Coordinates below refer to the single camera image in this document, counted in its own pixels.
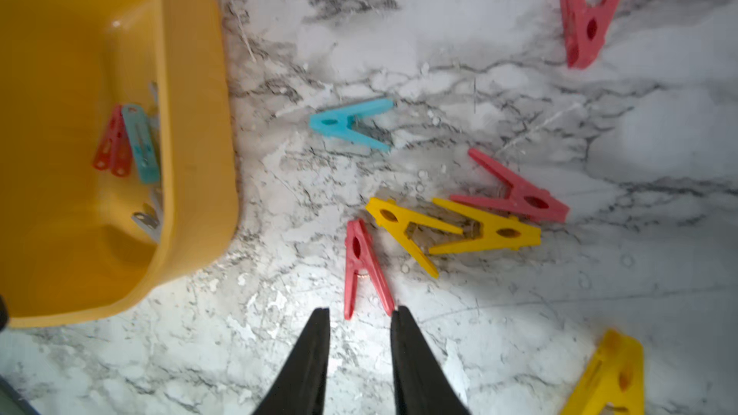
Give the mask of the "grey clothespin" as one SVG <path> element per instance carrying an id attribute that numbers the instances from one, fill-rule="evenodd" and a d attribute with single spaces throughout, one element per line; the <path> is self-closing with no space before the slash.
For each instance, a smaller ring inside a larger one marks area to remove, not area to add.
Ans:
<path id="1" fill-rule="evenodd" d="M 150 189 L 150 203 L 144 211 L 137 211 L 132 215 L 132 220 L 146 233 L 154 242 L 161 242 L 161 231 L 163 230 L 163 191 L 159 186 Z"/>

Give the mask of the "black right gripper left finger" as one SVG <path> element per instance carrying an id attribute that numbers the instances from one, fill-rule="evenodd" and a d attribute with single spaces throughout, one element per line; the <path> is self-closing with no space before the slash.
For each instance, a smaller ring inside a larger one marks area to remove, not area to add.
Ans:
<path id="1" fill-rule="evenodd" d="M 315 309 L 254 414 L 322 414 L 330 338 L 330 309 Z"/>

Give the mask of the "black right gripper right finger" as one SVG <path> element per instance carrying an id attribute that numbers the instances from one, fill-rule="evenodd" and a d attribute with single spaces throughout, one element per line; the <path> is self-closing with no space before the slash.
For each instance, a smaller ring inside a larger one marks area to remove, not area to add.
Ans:
<path id="1" fill-rule="evenodd" d="M 403 305 L 392 313 L 390 343 L 397 414 L 469 414 Z"/>

